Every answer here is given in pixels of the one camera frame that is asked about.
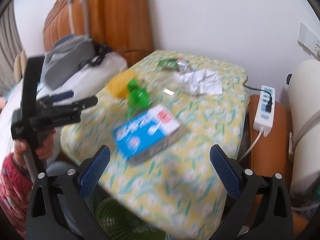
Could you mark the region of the pink patterned sleeve forearm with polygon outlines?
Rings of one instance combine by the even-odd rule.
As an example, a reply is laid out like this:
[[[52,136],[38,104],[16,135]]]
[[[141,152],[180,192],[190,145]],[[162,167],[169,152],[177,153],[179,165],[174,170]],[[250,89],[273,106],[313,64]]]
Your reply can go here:
[[[1,209],[22,238],[26,236],[26,217],[33,182],[29,172],[7,155],[1,168]]]

